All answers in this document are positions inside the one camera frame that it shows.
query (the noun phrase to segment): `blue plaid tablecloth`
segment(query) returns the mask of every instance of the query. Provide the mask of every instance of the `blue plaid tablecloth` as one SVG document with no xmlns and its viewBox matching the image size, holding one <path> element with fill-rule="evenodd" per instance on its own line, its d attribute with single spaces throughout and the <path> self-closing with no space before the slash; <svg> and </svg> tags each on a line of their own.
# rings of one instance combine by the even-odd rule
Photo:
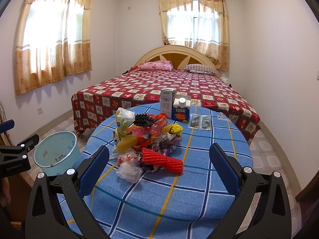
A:
<svg viewBox="0 0 319 239">
<path fill-rule="evenodd" d="M 160 104 L 131 108 L 136 113 L 159 114 Z M 236 126 L 222 113 L 191 107 L 191 113 L 212 116 L 212 130 L 190 129 L 184 123 L 182 141 L 170 154 L 185 159 L 184 172 L 176 176 L 164 169 L 143 173 L 140 180 L 128 183 L 119 178 L 116 159 L 110 160 L 91 195 L 84 201 L 101 227 L 112 239 L 170 238 L 205 239 L 223 218 L 234 196 L 225 189 L 208 150 L 217 142 L 229 156 L 236 156 L 242 166 L 252 167 L 249 146 Z M 87 142 L 79 163 L 101 145 L 110 152 L 114 147 L 115 116 L 96 128 Z M 59 201 L 72 230 L 81 233 L 63 197 Z"/>
</svg>

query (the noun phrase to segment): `white wall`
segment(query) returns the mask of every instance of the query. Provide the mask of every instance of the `white wall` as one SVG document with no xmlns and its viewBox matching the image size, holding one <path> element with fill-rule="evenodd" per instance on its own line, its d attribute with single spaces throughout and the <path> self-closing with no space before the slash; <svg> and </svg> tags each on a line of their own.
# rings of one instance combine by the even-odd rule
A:
<svg viewBox="0 0 319 239">
<path fill-rule="evenodd" d="M 305 0 L 244 0 L 246 99 L 303 189 L 319 169 L 319 23 Z"/>
<path fill-rule="evenodd" d="M 13 52 L 15 31 L 24 0 L 12 0 L 0 18 L 0 100 L 7 119 L 14 119 L 9 132 L 16 144 L 40 127 L 72 109 L 71 96 L 87 86 L 115 76 L 117 0 L 93 0 L 91 14 L 92 71 L 16 96 Z M 38 115 L 37 108 L 44 113 Z"/>
<path fill-rule="evenodd" d="M 226 0 L 229 14 L 230 71 L 232 86 L 244 93 L 245 33 L 243 0 Z M 158 0 L 119 0 L 117 14 L 117 74 L 132 67 L 144 54 L 163 46 Z"/>
</svg>

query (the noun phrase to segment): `red checkered bedsheet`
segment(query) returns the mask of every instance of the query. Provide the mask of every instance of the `red checkered bedsheet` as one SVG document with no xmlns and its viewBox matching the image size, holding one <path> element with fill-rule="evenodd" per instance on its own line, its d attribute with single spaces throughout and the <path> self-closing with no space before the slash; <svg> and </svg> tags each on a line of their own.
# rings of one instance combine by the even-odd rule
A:
<svg viewBox="0 0 319 239">
<path fill-rule="evenodd" d="M 251 105 L 221 79 L 183 70 L 139 71 L 117 76 L 83 89 L 72 96 L 74 128 L 80 135 L 96 128 L 119 107 L 130 108 L 159 102 L 163 87 L 192 97 L 192 105 L 223 112 L 250 144 L 260 129 L 260 117 Z"/>
</svg>

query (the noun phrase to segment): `juice carton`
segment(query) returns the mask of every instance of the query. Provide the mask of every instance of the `juice carton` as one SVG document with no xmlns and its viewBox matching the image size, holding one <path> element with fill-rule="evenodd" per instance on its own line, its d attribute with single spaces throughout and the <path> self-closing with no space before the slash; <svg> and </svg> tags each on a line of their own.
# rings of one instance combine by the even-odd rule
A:
<svg viewBox="0 0 319 239">
<path fill-rule="evenodd" d="M 169 119 L 172 118 L 172 107 L 175 94 L 175 88 L 163 88 L 160 91 L 160 111 L 165 113 Z"/>
<path fill-rule="evenodd" d="M 176 95 L 172 109 L 172 120 L 188 123 L 190 96 Z"/>
</svg>

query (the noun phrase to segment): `bed headboard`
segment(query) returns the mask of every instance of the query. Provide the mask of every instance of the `bed headboard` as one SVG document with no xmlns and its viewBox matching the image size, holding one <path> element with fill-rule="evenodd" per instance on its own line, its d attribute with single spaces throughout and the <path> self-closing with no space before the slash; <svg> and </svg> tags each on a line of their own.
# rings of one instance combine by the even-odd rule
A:
<svg viewBox="0 0 319 239">
<path fill-rule="evenodd" d="M 142 56 L 135 64 L 138 66 L 143 62 L 154 62 L 158 60 L 168 60 L 173 64 L 174 69 L 184 70 L 188 64 L 202 64 L 215 68 L 215 65 L 203 54 L 196 50 L 179 45 L 166 45 L 148 52 Z"/>
</svg>

